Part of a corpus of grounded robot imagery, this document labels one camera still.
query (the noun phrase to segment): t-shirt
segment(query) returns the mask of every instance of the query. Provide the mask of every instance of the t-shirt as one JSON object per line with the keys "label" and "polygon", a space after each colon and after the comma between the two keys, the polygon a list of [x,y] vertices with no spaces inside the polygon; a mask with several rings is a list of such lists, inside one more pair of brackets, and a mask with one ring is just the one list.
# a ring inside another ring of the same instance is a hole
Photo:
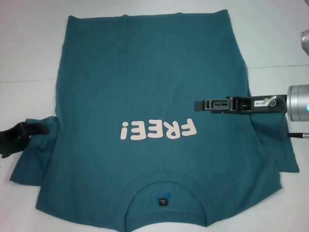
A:
{"label": "t-shirt", "polygon": [[194,111],[248,96],[227,10],[68,19],[56,115],[41,122],[11,180],[41,186],[36,208],[130,232],[158,222],[209,226],[298,172],[281,114]]}

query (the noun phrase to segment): white surface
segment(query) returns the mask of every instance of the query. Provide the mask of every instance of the white surface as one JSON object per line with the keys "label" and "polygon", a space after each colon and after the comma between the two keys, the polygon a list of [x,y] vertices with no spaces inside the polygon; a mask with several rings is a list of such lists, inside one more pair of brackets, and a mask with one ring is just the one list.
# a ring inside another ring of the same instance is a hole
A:
{"label": "white surface", "polygon": [[[210,13],[228,9],[249,69],[253,95],[285,94],[309,84],[309,57],[300,32],[309,28],[302,0],[0,0],[0,131],[25,118],[54,115],[56,75],[66,20],[76,17]],[[309,132],[309,123],[289,123]],[[309,141],[292,140],[299,174],[283,173],[283,190],[230,219],[207,228],[160,223],[137,232],[307,232],[309,230]],[[0,159],[0,232],[107,232],[35,209],[38,187],[9,181],[20,154]]]}

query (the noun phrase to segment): size tag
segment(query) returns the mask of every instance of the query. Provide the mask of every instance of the size tag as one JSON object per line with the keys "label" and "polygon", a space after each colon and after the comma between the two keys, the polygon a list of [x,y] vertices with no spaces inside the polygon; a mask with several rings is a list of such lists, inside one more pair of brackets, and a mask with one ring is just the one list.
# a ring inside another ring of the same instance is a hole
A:
{"label": "size tag", "polygon": [[264,101],[254,101],[254,106],[258,107],[258,106],[267,106]]}
{"label": "size tag", "polygon": [[168,206],[169,202],[167,198],[160,198],[159,199],[159,206]]}

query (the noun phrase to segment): silver cylinder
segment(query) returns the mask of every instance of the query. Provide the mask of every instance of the silver cylinder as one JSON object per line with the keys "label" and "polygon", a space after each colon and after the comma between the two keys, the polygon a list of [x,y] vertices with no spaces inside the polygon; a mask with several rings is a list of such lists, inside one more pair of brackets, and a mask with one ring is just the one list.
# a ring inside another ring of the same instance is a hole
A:
{"label": "silver cylinder", "polygon": [[290,86],[286,98],[291,122],[309,121],[309,85]]}
{"label": "silver cylinder", "polygon": [[309,56],[309,29],[300,34],[300,42],[303,50]]}

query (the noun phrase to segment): white letter print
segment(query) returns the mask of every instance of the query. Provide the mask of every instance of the white letter print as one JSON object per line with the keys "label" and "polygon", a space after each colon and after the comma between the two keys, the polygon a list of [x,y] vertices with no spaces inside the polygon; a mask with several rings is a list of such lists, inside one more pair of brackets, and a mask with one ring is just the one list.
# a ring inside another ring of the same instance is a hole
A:
{"label": "white letter print", "polygon": [[126,139],[126,133],[127,133],[127,126],[129,125],[127,122],[124,122],[123,124],[122,124],[124,127],[122,127],[122,129],[121,129],[121,134],[120,134],[120,139],[122,139],[122,140],[124,140],[124,139]]}
{"label": "white letter print", "polygon": [[196,134],[196,133],[197,133],[197,130],[196,130],[195,126],[194,126],[193,120],[190,119],[190,118],[188,118],[188,119],[187,119],[187,123],[188,123],[188,124],[182,125],[182,129],[189,129],[189,130],[183,131],[183,132],[182,132],[182,135],[183,135],[183,136],[189,136],[189,135],[194,135],[194,134]]}
{"label": "white letter print", "polygon": [[148,133],[147,136],[149,138],[161,138],[163,137],[163,127],[162,127],[162,120],[149,120],[150,124],[155,124],[153,127],[148,127],[150,131],[156,131],[156,133]]}
{"label": "white letter print", "polygon": [[139,133],[139,135],[131,135],[131,140],[142,140],[146,138],[145,124],[143,121],[133,121],[133,126],[138,126],[136,128],[132,128],[132,133]]}
{"label": "white letter print", "polygon": [[180,138],[180,130],[179,130],[178,122],[173,121],[173,126],[171,126],[167,122],[164,122],[163,125],[168,129],[168,131],[166,132],[166,136],[169,139],[178,139],[178,138]]}

